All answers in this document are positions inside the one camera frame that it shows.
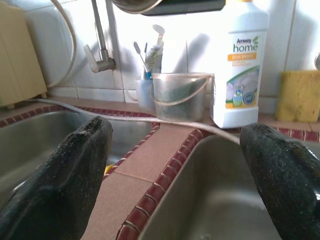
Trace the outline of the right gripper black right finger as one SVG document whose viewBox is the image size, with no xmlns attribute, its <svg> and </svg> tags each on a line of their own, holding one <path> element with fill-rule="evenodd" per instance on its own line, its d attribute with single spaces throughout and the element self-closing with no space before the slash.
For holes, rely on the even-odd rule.
<svg viewBox="0 0 320 240">
<path fill-rule="evenodd" d="M 283 240 L 320 238 L 320 156 L 265 124 L 241 129 L 240 147 L 256 189 Z"/>
</svg>

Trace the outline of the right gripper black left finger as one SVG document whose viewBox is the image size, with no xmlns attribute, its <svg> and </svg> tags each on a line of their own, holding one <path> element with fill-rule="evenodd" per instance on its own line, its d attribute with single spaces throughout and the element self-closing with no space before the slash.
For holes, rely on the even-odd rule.
<svg viewBox="0 0 320 240">
<path fill-rule="evenodd" d="M 67 135 L 1 209 L 1 239 L 81 239 L 104 178 L 112 134 L 112 124 L 97 116 Z"/>
</svg>

